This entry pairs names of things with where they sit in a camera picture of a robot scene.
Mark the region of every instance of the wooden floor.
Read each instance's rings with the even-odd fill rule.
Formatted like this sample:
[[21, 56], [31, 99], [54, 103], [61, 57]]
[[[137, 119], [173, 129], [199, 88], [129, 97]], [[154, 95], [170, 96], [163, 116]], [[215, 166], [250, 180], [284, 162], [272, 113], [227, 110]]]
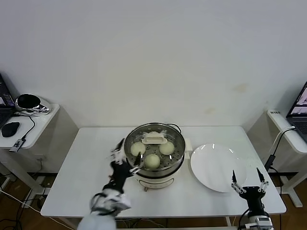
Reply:
[[[43, 186], [51, 187], [55, 177], [46, 177]], [[277, 177], [273, 177], [273, 180], [278, 184]], [[287, 206], [287, 212], [282, 215], [282, 229], [283, 230], [307, 230], [307, 181], [304, 180], [295, 188], [298, 196], [300, 197], [303, 207], [295, 208], [292, 204], [288, 195], [283, 195], [283, 200]], [[17, 180], [14, 183], [9, 183], [5, 188], [5, 192], [15, 196], [18, 199], [24, 199], [25, 195], [28, 193], [29, 188]], [[38, 209], [36, 205], [36, 200], [33, 202], [33, 207]], [[0, 194], [0, 230], [13, 230], [15, 222], [3, 219], [16, 220], [16, 214], [20, 207], [17, 201], [11, 200], [3, 194]], [[276, 230], [280, 229], [279, 215], [271, 216], [273, 224]], [[225, 218], [159, 218], [150, 219], [154, 220], [156, 223], [162, 224], [168, 228], [179, 228], [179, 227], [218, 227], [226, 226]], [[66, 230], [67, 228], [55, 223], [49, 218], [41, 216], [39, 213], [27, 208], [22, 212], [20, 217], [20, 223], [23, 230]], [[139, 220], [132, 219], [121, 221], [118, 220], [118, 228], [158, 228], [154, 223], [149, 220]], [[238, 225], [238, 218], [235, 219], [235, 226]]]

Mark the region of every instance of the robotic arm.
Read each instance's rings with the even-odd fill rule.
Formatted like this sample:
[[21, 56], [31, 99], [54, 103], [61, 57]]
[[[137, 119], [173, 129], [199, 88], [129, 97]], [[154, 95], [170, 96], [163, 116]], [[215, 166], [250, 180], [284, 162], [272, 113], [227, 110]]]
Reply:
[[126, 157], [121, 151], [123, 142], [124, 139], [112, 150], [113, 174], [110, 176], [109, 183], [91, 199], [91, 213], [82, 219], [78, 230], [115, 230], [115, 216], [121, 211], [131, 208], [123, 187], [126, 179], [140, 170], [141, 156], [136, 159], [136, 166], [132, 168], [126, 162]]
[[261, 199], [265, 195], [265, 190], [269, 182], [264, 180], [263, 174], [257, 168], [258, 176], [260, 179], [260, 186], [245, 186], [241, 187], [236, 181], [236, 175], [233, 171], [231, 186], [245, 199], [248, 203], [248, 218], [250, 223], [239, 226], [238, 229], [257, 229], [257, 230], [274, 230], [271, 218], [268, 213], [264, 211], [264, 205]]

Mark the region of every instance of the white table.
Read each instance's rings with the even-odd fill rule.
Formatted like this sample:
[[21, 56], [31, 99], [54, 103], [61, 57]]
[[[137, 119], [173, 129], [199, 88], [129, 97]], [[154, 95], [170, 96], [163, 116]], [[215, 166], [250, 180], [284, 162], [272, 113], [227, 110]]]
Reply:
[[[109, 167], [110, 150], [132, 129], [132, 127], [81, 128], [54, 181], [41, 214], [62, 219], [82, 218], [88, 214], [90, 198], [101, 191], [108, 183], [108, 175], [112, 174]], [[190, 139], [194, 149], [202, 144], [214, 142], [228, 146], [238, 153], [246, 161], [245, 185], [260, 184], [256, 171], [258, 167], [269, 181], [267, 194], [263, 198], [265, 211], [271, 214], [286, 211], [242, 127], [182, 127], [182, 134]], [[160, 190], [145, 192], [135, 178], [128, 178], [124, 190], [131, 199], [132, 208], [121, 212], [118, 217], [224, 217], [240, 216], [247, 209], [246, 201], [235, 191], [219, 193], [203, 186], [189, 167], [189, 160], [185, 160], [174, 183]]]
[[[27, 134], [26, 142], [22, 145], [22, 149], [29, 149], [31, 148], [35, 142], [38, 140], [42, 132], [45, 130], [46, 126], [49, 124], [51, 119], [59, 110], [58, 104], [51, 104], [51, 112], [44, 116], [32, 116], [32, 119], [35, 122], [35, 127]], [[12, 158], [13, 152], [9, 152], [7, 149], [10, 149], [16, 142], [16, 140], [21, 139], [26, 132], [33, 126], [32, 121], [28, 117], [19, 116], [19, 117], [12, 117], [9, 119], [9, 122], [19, 122], [20, 126], [16, 132], [16, 134], [9, 138], [4, 138], [0, 134], [0, 173], [8, 174], [9, 171], [14, 173], [20, 180], [22, 180], [26, 185], [28, 185], [33, 192], [28, 199], [32, 199], [36, 194], [45, 194], [48, 193], [48, 189], [44, 189], [40, 183], [44, 179], [44, 177], [39, 177], [36, 181], [28, 175], [28, 173], [17, 163], [14, 158]], [[15, 180], [16, 178], [12, 175], [8, 176], [5, 184], [7, 184], [8, 180]]]
[[[267, 111], [269, 118], [274, 122], [279, 130], [283, 130], [292, 126], [285, 117], [283, 117], [278, 110], [271, 109]], [[293, 150], [299, 154], [307, 154], [307, 143], [301, 138], [301, 136], [295, 131], [291, 130], [286, 132], [284, 138], [289, 142]], [[307, 167], [296, 174], [291, 180], [288, 180], [286, 176], [282, 176], [283, 182], [282, 194], [288, 194], [295, 207], [302, 207], [303, 204], [298, 198], [294, 187], [307, 178]]]

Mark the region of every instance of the usb device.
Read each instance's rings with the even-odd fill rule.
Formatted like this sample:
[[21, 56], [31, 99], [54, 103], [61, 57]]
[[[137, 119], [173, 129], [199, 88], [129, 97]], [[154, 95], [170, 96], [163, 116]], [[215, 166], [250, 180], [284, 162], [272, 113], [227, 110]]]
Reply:
[[25, 139], [18, 139], [15, 144], [13, 145], [13, 147], [10, 148], [10, 152], [17, 152], [21, 146], [25, 143]]

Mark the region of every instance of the white bun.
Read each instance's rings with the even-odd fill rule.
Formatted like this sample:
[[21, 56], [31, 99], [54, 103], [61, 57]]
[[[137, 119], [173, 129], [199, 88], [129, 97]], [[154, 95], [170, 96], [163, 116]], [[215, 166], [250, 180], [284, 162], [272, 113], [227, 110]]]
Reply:
[[160, 153], [163, 155], [171, 155], [175, 151], [174, 144], [172, 142], [167, 142], [159, 146]]
[[160, 158], [155, 154], [149, 154], [145, 158], [145, 166], [148, 169], [156, 169], [160, 165]]
[[131, 145], [130, 151], [131, 154], [136, 157], [139, 155], [139, 153], [144, 154], [146, 151], [146, 147], [142, 142], [136, 142]]

